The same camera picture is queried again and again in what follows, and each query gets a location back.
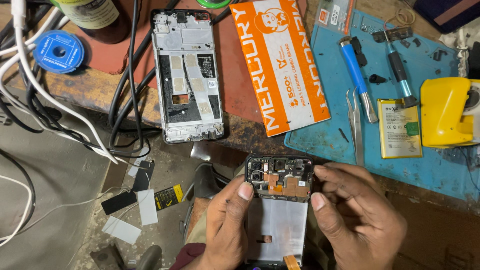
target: hand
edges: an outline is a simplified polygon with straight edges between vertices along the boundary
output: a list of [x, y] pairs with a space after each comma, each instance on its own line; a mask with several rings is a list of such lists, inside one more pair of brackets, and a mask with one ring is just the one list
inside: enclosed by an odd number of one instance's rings
[[252, 184], [239, 175], [210, 201], [205, 252], [195, 269], [234, 270], [243, 262], [248, 246], [243, 223], [252, 198]]
[[407, 233], [407, 222], [363, 167], [344, 163], [315, 166], [323, 184], [312, 194], [320, 230], [332, 244], [337, 268], [384, 270]]

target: orange packaging bag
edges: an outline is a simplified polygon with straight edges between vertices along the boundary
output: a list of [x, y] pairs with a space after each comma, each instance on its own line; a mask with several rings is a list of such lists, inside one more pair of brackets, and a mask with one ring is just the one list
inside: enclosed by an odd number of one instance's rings
[[231, 4], [267, 136], [330, 119], [294, 0]]

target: screwdriver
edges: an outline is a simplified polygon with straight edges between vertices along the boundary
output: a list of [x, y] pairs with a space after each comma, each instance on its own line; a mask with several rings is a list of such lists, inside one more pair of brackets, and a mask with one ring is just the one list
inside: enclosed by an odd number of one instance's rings
[[339, 44], [342, 47], [342, 53], [347, 61], [348, 69], [350, 70], [350, 74], [353, 78], [353, 83], [355, 86], [358, 87], [358, 94], [360, 96], [363, 111], [369, 123], [375, 123], [378, 121], [377, 114], [373, 109], [372, 101], [370, 100], [370, 96], [367, 92], [367, 86], [365, 85], [365, 81], [363, 80], [363, 76], [360, 71], [359, 63], [357, 61], [357, 57], [355, 56], [355, 51], [353, 50], [353, 46], [350, 43], [352, 40], [351, 37], [343, 37], [340, 39]]
[[412, 91], [410, 90], [410, 85], [407, 81], [407, 73], [405, 72], [405, 68], [403, 67], [402, 60], [400, 59], [400, 55], [398, 51], [395, 50], [393, 47], [392, 42], [388, 39], [387, 32], [384, 31], [386, 42], [387, 42], [387, 50], [388, 50], [388, 60], [390, 61], [390, 66], [392, 67], [393, 73], [395, 75], [396, 81], [400, 84], [403, 92], [403, 108], [410, 108], [418, 105], [417, 99], [412, 95]]

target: blue spool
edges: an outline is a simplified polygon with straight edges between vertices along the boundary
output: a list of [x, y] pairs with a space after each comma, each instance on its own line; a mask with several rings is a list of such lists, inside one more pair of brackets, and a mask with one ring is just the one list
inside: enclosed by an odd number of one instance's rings
[[63, 30], [45, 32], [35, 40], [35, 44], [35, 61], [53, 73], [72, 72], [84, 60], [84, 47], [80, 40]]

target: yellow tool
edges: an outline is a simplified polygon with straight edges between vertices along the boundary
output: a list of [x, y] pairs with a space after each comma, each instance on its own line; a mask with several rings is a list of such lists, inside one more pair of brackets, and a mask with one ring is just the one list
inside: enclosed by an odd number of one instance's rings
[[422, 145], [454, 148], [480, 143], [480, 80], [426, 80], [420, 89]]

